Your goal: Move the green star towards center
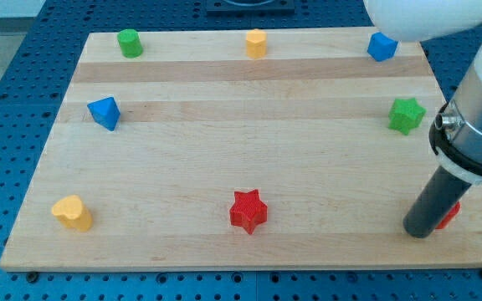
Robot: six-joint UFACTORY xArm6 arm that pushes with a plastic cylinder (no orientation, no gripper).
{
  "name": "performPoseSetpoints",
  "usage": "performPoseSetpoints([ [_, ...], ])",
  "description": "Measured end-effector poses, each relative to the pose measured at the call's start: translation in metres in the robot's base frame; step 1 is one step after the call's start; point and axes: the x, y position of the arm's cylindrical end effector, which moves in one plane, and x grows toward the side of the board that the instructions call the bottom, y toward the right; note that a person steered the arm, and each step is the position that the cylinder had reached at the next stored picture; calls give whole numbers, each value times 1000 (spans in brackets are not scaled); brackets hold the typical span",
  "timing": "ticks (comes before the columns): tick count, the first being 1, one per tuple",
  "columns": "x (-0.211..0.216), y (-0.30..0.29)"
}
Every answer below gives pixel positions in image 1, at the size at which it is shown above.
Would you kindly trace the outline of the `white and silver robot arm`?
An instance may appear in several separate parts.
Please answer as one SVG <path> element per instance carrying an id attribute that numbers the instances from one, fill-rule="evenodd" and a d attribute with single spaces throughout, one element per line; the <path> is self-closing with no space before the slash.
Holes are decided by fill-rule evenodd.
<path id="1" fill-rule="evenodd" d="M 419 42 L 482 26 L 482 1 L 368 0 L 372 23 L 399 42 Z M 482 184 L 482 45 L 429 134 L 443 171 Z"/>

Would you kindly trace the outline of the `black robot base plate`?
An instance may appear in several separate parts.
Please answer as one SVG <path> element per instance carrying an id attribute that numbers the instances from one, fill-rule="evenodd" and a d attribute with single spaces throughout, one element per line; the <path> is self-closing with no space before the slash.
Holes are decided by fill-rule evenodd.
<path id="1" fill-rule="evenodd" d="M 205 0 L 203 4 L 210 16 L 251 16 L 262 13 L 288 15 L 295 12 L 294 0 Z"/>

